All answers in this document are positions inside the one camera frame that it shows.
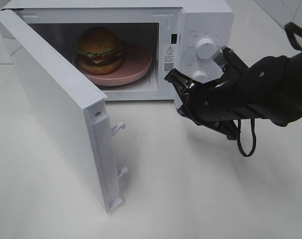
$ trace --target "burger patty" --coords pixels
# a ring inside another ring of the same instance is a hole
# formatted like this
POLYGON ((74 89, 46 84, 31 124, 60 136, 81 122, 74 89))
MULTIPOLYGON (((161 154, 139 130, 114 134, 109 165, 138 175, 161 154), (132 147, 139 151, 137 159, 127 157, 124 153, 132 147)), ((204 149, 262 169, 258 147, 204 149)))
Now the burger patty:
POLYGON ((106 66, 111 63, 114 63, 115 61, 118 61, 122 57, 123 57, 122 55, 114 56, 114 57, 111 57, 111 58, 109 58, 105 61, 99 62, 99 63, 94 63, 92 60, 89 60, 87 57, 83 57, 83 59, 86 62, 86 64, 91 65, 91 66, 106 66))

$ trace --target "cheese slice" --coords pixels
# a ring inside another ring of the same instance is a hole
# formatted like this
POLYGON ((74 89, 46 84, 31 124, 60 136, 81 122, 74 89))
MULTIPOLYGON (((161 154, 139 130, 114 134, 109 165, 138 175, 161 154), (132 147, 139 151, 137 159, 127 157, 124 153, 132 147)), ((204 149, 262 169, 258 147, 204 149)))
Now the cheese slice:
MULTIPOLYGON (((121 56, 122 55, 122 53, 121 52, 118 52, 116 55, 114 55, 113 57, 115 57, 115 56, 121 56)), ((104 60, 98 60, 98 61, 95 61, 95 60, 92 60, 94 63, 96 63, 96 64, 98 64, 98 63, 100 63, 100 62, 102 62, 102 61, 106 61, 107 59, 104 59, 104 60)))

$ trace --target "white microwave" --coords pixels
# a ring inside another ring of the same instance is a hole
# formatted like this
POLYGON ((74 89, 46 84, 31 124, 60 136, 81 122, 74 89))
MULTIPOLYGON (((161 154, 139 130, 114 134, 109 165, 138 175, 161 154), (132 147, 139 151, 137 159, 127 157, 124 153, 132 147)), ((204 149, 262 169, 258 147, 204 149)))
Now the white microwave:
POLYGON ((174 100, 164 81, 177 68, 201 82, 222 75, 211 59, 227 45, 233 12, 224 0, 12 0, 0 32, 34 113, 106 212, 123 202, 105 101, 174 100), (149 51, 149 71, 135 82, 99 89, 73 66, 79 35, 106 27, 149 51))

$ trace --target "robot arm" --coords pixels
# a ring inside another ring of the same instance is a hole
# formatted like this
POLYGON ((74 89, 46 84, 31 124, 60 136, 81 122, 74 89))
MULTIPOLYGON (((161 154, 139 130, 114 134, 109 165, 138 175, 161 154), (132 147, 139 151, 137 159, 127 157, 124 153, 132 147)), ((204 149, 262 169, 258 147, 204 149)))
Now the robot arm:
POLYGON ((302 117, 302 53, 292 58, 265 57, 249 68, 233 50, 222 47, 213 60, 223 70, 219 79, 202 84, 176 69, 165 79, 182 100, 180 115, 237 140, 244 156, 251 156, 255 149, 254 119, 287 126, 302 117), (249 154, 240 143, 243 119, 251 119, 252 124, 253 149, 249 154))

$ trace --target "open microwave door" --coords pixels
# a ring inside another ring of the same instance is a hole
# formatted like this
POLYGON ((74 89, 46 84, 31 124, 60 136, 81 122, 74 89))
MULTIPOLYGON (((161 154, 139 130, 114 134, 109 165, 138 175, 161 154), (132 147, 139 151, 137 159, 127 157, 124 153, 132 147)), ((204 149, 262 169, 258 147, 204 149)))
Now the open microwave door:
POLYGON ((90 191, 111 211, 123 202, 105 94, 11 10, 0 32, 34 113, 90 191))

